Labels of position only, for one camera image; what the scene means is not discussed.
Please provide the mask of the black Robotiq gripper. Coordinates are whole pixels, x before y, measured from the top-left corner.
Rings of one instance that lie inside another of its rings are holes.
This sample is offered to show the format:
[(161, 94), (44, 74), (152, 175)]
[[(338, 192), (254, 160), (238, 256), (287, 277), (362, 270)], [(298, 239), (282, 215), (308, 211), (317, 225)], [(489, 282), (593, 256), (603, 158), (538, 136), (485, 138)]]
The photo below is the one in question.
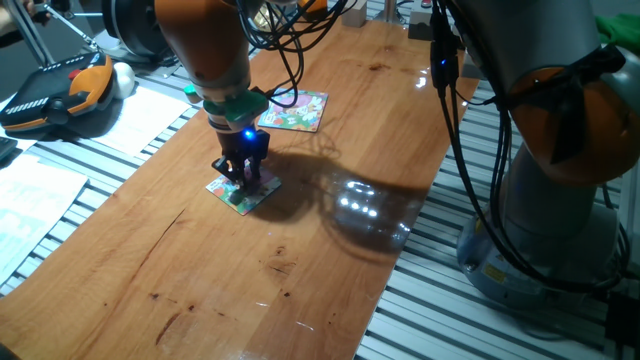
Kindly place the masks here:
[(245, 167), (228, 157), (232, 154), (238, 154), (244, 159), (250, 157), (248, 159), (250, 171), (248, 193), (256, 193), (262, 185), (261, 160), (267, 157), (270, 134), (255, 127), (248, 127), (238, 132), (219, 133), (218, 140), (224, 155), (214, 160), (211, 167), (229, 183), (240, 190), (245, 190)]

